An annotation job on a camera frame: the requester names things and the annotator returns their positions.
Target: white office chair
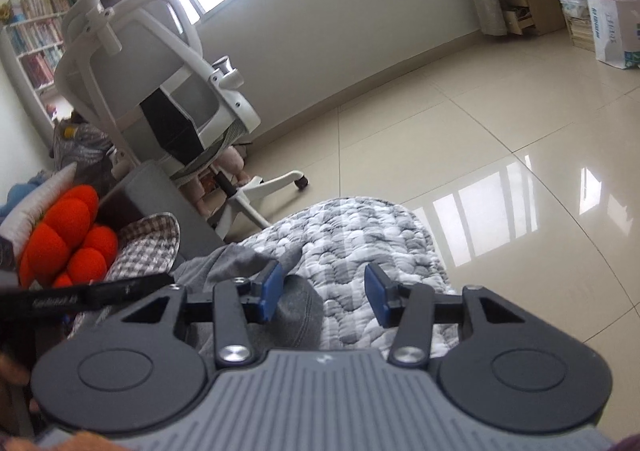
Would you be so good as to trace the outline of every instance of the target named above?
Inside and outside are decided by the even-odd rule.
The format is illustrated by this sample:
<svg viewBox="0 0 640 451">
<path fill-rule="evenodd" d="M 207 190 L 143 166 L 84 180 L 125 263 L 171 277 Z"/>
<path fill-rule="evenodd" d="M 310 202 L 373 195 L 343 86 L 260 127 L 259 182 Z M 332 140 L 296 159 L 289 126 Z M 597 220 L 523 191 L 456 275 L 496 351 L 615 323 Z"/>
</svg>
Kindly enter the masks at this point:
<svg viewBox="0 0 640 451">
<path fill-rule="evenodd" d="M 244 81 L 228 57 L 213 65 L 202 58 L 178 0 L 79 0 L 63 20 L 63 35 L 56 87 L 110 136 L 119 167 L 156 160 L 179 186 L 260 124 L 238 92 Z M 250 203 L 308 183 L 300 171 L 268 182 L 256 176 L 238 189 L 222 172 L 215 178 L 227 195 L 210 219 L 221 238 L 238 212 L 269 227 Z"/>
</svg>

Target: white pillow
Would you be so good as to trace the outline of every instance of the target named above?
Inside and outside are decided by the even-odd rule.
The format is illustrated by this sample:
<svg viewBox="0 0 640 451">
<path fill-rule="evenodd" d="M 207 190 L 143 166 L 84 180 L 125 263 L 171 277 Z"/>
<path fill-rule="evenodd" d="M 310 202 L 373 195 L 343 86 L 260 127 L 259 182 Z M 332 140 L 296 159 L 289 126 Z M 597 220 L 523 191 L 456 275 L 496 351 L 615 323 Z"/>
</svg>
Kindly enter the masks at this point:
<svg viewBox="0 0 640 451">
<path fill-rule="evenodd" d="M 0 236 L 14 245 L 15 261 L 20 260 L 33 229 L 44 213 L 62 196 L 62 193 L 71 189 L 75 176 L 75 162 L 63 167 L 25 196 L 0 224 Z"/>
</svg>

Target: chair base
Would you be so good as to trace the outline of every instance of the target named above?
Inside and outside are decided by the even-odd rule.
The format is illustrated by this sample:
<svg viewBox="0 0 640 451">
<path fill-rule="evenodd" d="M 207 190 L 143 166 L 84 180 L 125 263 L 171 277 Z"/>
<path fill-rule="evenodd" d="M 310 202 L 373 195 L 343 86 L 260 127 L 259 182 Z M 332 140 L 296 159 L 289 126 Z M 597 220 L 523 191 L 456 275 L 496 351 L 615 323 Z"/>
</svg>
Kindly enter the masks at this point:
<svg viewBox="0 0 640 451">
<path fill-rule="evenodd" d="M 303 190 L 308 185 L 308 180 L 300 171 L 290 171 L 286 175 L 267 182 L 263 181 L 261 177 L 255 176 L 248 184 L 238 189 L 233 188 L 233 190 L 228 186 L 230 183 L 222 173 L 216 175 L 216 181 L 226 193 L 226 201 L 209 218 L 209 225 L 212 225 L 216 234 L 222 239 L 226 237 L 240 212 L 261 229 L 271 227 L 271 224 L 251 205 L 251 202 L 265 198 L 265 196 L 271 195 L 290 184 L 295 184 L 300 190 Z"/>
</svg>

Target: sofa armrest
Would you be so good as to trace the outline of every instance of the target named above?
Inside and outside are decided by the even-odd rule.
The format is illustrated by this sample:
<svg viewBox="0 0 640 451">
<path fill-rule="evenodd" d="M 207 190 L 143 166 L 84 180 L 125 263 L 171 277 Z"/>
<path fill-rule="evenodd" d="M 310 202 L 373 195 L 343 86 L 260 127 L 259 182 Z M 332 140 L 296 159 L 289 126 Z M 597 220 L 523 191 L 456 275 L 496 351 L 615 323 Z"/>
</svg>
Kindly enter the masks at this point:
<svg viewBox="0 0 640 451">
<path fill-rule="evenodd" d="M 98 222 L 115 231 L 157 212 L 171 212 L 180 225 L 180 260 L 207 256 L 224 245 L 154 162 L 134 168 L 100 201 Z"/>
</svg>

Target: quilted mat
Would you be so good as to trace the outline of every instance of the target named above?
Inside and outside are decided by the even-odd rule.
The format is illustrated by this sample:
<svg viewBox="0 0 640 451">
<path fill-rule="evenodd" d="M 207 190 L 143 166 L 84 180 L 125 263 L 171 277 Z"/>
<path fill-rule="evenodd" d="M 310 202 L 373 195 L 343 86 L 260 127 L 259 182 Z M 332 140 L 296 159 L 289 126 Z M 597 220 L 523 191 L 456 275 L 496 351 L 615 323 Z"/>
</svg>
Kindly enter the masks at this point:
<svg viewBox="0 0 640 451">
<path fill-rule="evenodd" d="M 394 281 L 426 283 L 455 293 L 428 230 L 405 207 L 377 198 L 335 198 L 297 212 L 241 245 L 278 257 L 302 244 L 293 273 L 311 281 L 324 302 L 322 349 L 378 348 L 385 354 L 396 329 L 378 325 L 364 291 L 364 269 L 377 263 Z M 431 355 L 458 342 L 455 326 L 436 325 Z"/>
</svg>

